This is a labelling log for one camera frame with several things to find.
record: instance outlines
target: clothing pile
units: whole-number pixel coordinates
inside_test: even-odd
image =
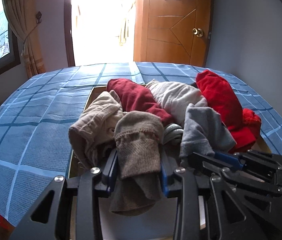
[[[260,128],[260,117],[242,109],[231,85],[205,70],[192,85],[152,80],[144,87],[111,79],[70,127],[69,140],[85,169],[116,147],[119,174],[110,211],[135,216],[162,197],[159,147],[177,153],[182,165],[193,152],[245,152]]]

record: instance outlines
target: beige cloth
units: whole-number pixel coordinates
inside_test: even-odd
[[[114,139],[120,176],[111,195],[110,212],[136,216],[160,200],[158,172],[162,137],[163,126],[154,114],[131,111],[117,123]]]
[[[97,146],[113,140],[117,122],[123,117],[122,106],[109,92],[102,92],[70,126],[68,137],[76,157],[84,168],[97,166],[105,153]]]
[[[2,0],[4,13],[14,34],[24,42],[22,56],[28,78],[45,73],[36,23],[35,0]]]

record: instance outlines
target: doorway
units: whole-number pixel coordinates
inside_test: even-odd
[[[135,0],[71,0],[76,66],[132,62]]]

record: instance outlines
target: door knob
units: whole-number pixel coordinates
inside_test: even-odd
[[[196,35],[197,37],[201,38],[203,36],[203,30],[202,29],[192,29],[192,32],[194,35]]]

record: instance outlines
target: brown sock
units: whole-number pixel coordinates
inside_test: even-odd
[[[163,130],[159,117],[147,112],[131,111],[117,123],[114,140],[121,179],[111,196],[111,212],[139,215],[160,200],[158,145]]]

